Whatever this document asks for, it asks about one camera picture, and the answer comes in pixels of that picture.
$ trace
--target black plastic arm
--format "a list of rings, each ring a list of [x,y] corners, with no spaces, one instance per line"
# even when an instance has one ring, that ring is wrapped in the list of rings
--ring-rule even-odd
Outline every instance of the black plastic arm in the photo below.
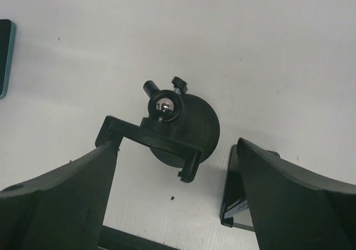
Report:
[[[240,179],[231,183],[239,186],[225,191],[235,189],[248,201],[261,250],[356,249],[355,185],[313,173],[244,139],[234,149]]]
[[[0,249],[97,249],[117,150],[83,157],[0,192]]]
[[[120,147],[123,137],[144,146],[174,154],[185,159],[182,171],[178,173],[183,182],[192,182],[201,162],[202,151],[168,136],[130,124],[113,116],[107,116],[95,141],[99,147],[107,141],[113,141]]]

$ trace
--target black suction cup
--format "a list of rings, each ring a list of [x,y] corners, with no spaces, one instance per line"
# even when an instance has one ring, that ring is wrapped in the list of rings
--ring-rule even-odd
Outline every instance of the black suction cup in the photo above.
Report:
[[[174,91],[159,90],[152,82],[144,85],[144,90],[150,97],[150,119],[162,123],[158,130],[145,120],[141,126],[152,131],[161,132],[165,128],[171,138],[194,146],[202,151],[200,162],[205,161],[215,150],[220,136],[219,120],[211,106],[194,95],[186,94],[187,83],[179,77],[172,80]],[[185,160],[154,148],[153,154],[163,163],[183,168]]]
[[[212,107],[202,98],[190,94],[181,95],[185,106],[185,118],[177,127],[174,139],[202,150],[201,162],[215,150],[220,136],[219,120]],[[184,159],[156,149],[151,151],[163,163],[182,168]]]

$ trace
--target black object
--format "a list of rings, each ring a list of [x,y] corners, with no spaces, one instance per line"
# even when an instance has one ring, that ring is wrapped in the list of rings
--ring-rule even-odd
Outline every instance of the black object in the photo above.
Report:
[[[178,77],[172,82],[175,89],[159,90],[153,81],[144,84],[149,96],[149,117],[136,126],[113,116],[107,116],[95,145],[114,141],[120,146],[123,137],[150,147],[163,163],[182,168],[178,173],[183,182],[194,180],[199,164],[217,146],[220,136],[219,120],[203,99],[184,94],[187,84]]]
[[[244,139],[235,149],[238,162],[229,173],[240,175],[227,180],[223,203],[234,192],[246,197],[260,249],[356,249],[355,185],[315,174]],[[221,221],[233,226],[234,220]]]
[[[144,89],[148,96],[149,101],[149,113],[150,118],[158,120],[159,112],[157,112],[155,106],[159,99],[168,97],[174,103],[174,108],[170,117],[167,120],[163,117],[165,123],[171,121],[170,119],[179,116],[175,122],[169,122],[171,125],[170,136],[175,140],[181,141],[192,145],[202,150],[202,158],[200,162],[205,161],[215,150],[220,136],[220,124],[215,114],[214,109],[202,98],[195,95],[186,94],[187,83],[179,77],[174,77],[172,84],[175,88],[173,91],[162,90],[159,91],[158,87],[152,82],[148,81],[144,85]],[[147,91],[147,86],[151,85],[151,91]],[[174,166],[176,168],[184,167],[184,159],[180,156],[172,155],[167,152],[163,152],[159,149],[151,148],[153,154],[161,160],[163,163]]]
[[[101,250],[178,250],[106,226],[101,229],[98,246]]]
[[[0,192],[0,249],[97,249],[116,167],[112,142]]]
[[[234,145],[230,151],[228,172],[220,209],[220,221],[224,226],[246,229],[247,231],[253,232],[254,227],[251,217],[248,215],[249,212],[247,215],[241,215],[243,210],[249,209],[249,203],[246,198],[244,183],[239,169],[237,149],[238,146]],[[268,152],[280,157],[275,151]]]
[[[16,25],[8,19],[0,19],[0,99],[6,96]]]

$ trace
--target teal object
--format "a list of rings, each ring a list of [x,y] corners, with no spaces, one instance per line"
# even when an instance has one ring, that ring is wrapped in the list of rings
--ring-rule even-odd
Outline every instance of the teal object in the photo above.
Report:
[[[0,99],[5,98],[9,85],[16,25],[0,20]]]

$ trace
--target metal ball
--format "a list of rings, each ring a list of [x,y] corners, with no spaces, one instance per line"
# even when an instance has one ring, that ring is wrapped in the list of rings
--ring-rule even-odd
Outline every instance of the metal ball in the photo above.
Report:
[[[157,102],[156,109],[164,115],[168,115],[173,112],[174,103],[168,98],[163,98]]]

